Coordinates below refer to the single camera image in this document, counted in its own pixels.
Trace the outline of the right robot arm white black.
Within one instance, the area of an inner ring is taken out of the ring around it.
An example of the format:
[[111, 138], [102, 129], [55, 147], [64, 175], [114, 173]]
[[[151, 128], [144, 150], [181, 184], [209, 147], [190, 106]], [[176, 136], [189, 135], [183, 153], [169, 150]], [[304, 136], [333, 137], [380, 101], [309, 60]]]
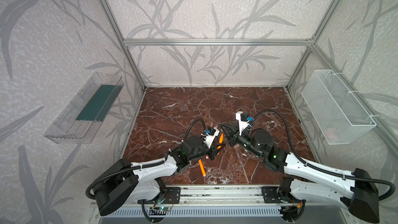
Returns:
[[347, 209], [353, 216], [368, 223], [378, 224], [379, 201], [393, 195], [395, 185], [373, 179], [362, 169], [353, 172], [314, 163], [274, 145], [275, 139], [266, 130], [258, 129], [249, 136], [251, 126], [221, 124], [230, 146], [239, 145], [263, 162], [273, 172], [287, 174], [278, 195], [284, 201], [318, 201]]

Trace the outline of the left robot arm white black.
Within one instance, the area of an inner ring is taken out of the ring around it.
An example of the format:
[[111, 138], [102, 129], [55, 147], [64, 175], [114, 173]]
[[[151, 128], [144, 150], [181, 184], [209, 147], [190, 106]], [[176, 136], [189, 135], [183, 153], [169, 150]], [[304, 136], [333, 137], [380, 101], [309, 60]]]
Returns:
[[85, 195], [96, 202], [101, 216], [115, 212], [129, 200], [153, 200], [166, 189], [163, 177], [183, 172], [192, 161], [204, 157], [214, 160], [225, 146], [217, 142], [207, 145], [203, 137], [192, 136], [160, 159], [147, 162], [120, 159], [87, 187]]

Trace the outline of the orange marker lower diagonal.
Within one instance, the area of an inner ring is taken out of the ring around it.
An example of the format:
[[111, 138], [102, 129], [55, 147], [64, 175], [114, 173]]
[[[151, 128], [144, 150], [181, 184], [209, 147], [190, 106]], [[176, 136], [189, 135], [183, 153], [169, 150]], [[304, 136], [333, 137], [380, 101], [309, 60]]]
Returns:
[[205, 176], [206, 176], [206, 171], [205, 171], [205, 169], [204, 169], [202, 160], [200, 159], [200, 160], [198, 161], [198, 163], [199, 163], [199, 166], [200, 166], [200, 170], [201, 170], [202, 176], [205, 177]]

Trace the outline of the green circuit board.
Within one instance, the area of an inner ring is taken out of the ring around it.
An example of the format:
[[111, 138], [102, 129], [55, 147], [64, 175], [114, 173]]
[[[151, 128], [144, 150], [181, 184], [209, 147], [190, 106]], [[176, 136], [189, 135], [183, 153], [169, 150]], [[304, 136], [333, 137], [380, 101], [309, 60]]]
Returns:
[[161, 206], [161, 207], [154, 206], [151, 208], [151, 211], [154, 214], [165, 214], [166, 212], [170, 212], [171, 210], [172, 210], [171, 206]]

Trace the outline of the aluminium front rail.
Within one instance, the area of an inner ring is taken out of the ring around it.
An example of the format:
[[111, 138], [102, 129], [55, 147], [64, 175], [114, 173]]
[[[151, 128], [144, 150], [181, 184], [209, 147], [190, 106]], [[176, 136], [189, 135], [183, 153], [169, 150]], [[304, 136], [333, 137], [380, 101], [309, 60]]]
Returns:
[[[264, 203], [261, 188], [265, 186], [277, 185], [179, 185], [177, 187], [181, 188], [181, 197], [179, 203], [174, 205], [275, 204]], [[325, 186], [294, 180], [290, 188], [294, 197], [305, 200], [308, 204], [317, 203], [346, 207], [341, 201], [343, 195]], [[154, 204], [152, 200], [147, 201], [147, 203]]]

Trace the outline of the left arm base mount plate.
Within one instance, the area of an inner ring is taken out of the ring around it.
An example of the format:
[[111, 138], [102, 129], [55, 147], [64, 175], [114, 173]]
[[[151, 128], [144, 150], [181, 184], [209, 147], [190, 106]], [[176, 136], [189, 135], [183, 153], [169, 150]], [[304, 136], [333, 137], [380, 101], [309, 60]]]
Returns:
[[156, 204], [178, 204], [181, 197], [180, 187], [166, 187], [152, 200]]

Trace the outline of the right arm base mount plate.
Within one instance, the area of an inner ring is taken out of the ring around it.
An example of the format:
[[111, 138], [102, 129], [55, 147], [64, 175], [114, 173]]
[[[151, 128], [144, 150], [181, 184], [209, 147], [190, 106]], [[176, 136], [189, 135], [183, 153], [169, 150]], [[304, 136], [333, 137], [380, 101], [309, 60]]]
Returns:
[[261, 188], [264, 203], [275, 204], [300, 204], [303, 201], [292, 195], [292, 189], [288, 187], [265, 186]]

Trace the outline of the clear plastic wall tray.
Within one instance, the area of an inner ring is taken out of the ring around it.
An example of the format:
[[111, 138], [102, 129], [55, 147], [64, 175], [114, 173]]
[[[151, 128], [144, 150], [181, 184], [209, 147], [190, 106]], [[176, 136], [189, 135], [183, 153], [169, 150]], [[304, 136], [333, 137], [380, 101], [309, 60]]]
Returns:
[[123, 77], [95, 72], [44, 137], [56, 144], [90, 144], [124, 86]]

